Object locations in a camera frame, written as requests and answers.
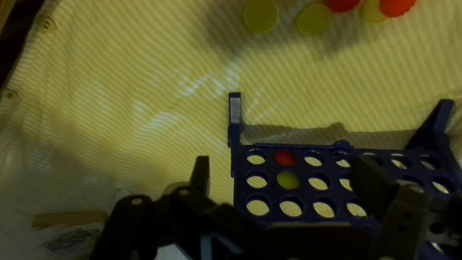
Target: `yellow game piece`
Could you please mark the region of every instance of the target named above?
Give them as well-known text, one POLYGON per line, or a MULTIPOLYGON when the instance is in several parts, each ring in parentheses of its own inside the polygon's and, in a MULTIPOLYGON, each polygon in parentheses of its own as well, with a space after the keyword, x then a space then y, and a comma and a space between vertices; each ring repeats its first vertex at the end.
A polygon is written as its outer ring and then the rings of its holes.
POLYGON ((277 22, 278 12, 272 0, 248 0, 243 11, 246 28, 256 34, 268 31, 277 22))
POLYGON ((323 2, 307 4, 295 18, 295 27, 300 34, 320 34, 323 33, 330 21, 333 12, 323 2))
POLYGON ((363 0, 359 15, 366 22, 379 22, 386 18, 379 9, 379 0, 363 0))

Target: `yellow fabric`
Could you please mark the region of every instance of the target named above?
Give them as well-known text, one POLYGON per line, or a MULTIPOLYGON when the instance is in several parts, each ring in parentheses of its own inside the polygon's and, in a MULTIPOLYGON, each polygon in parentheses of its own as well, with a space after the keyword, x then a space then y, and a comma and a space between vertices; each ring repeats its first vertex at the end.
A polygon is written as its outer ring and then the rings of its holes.
POLYGON ((278 1, 274 30, 251 35, 243 0, 49 0, 7 85, 17 102, 1 109, 1 193, 30 212, 99 206, 106 186, 157 196, 209 154, 210 196, 230 200, 229 90, 248 124, 293 126, 258 139, 314 128, 303 139, 359 147, 402 147, 448 96, 462 158, 460 0, 418 0, 379 24, 355 9, 300 37, 306 2, 278 1))

